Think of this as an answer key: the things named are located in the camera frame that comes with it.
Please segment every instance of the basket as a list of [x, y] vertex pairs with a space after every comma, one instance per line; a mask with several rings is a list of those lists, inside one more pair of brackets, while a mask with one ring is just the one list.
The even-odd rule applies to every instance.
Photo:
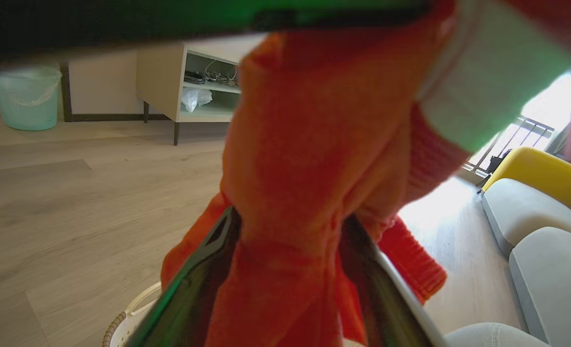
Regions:
[[46, 130], [56, 125], [61, 73], [32, 67], [0, 73], [0, 112], [8, 127]]
[[136, 296], [135, 299], [129, 303], [127, 309], [120, 313], [109, 325], [105, 335], [103, 335], [102, 347], [123, 347], [157, 299], [150, 301], [140, 308], [138, 308], [138, 306], [151, 295], [155, 294], [155, 292], [160, 292], [160, 290], [161, 282], [151, 285], [144, 290], [144, 292]]

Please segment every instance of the gray cushion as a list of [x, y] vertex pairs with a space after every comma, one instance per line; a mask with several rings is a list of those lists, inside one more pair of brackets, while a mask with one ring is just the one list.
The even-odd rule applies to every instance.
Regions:
[[571, 347], [571, 233], [534, 231], [508, 263], [530, 334], [553, 347]]
[[530, 334], [499, 323], [468, 325], [444, 339], [450, 347], [549, 347]]
[[543, 227], [571, 233], [571, 209], [561, 202], [521, 182], [502, 178], [483, 196], [484, 211], [503, 253], [524, 237]]

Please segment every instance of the light green trash can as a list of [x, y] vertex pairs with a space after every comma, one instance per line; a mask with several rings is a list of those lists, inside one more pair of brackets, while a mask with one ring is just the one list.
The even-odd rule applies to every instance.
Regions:
[[6, 125], [19, 130], [56, 125], [60, 77], [60, 71], [51, 67], [0, 73], [0, 112]]

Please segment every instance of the cabinet leg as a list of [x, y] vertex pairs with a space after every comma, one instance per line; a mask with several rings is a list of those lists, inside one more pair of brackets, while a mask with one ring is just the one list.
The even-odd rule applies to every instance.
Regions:
[[148, 123], [148, 103], [144, 101], [144, 123]]
[[180, 128], [180, 123], [173, 124], [173, 145], [178, 145], [178, 130]]

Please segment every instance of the woven basket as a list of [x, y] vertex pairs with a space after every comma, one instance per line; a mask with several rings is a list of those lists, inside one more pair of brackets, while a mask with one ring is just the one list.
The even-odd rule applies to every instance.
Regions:
[[138, 306], [160, 290], [161, 282], [151, 285], [144, 290], [144, 292], [136, 296], [135, 299], [129, 303], [127, 309], [121, 312], [109, 325], [105, 335], [103, 335], [102, 347], [123, 347], [157, 299], [150, 301], [140, 308], [138, 308]]

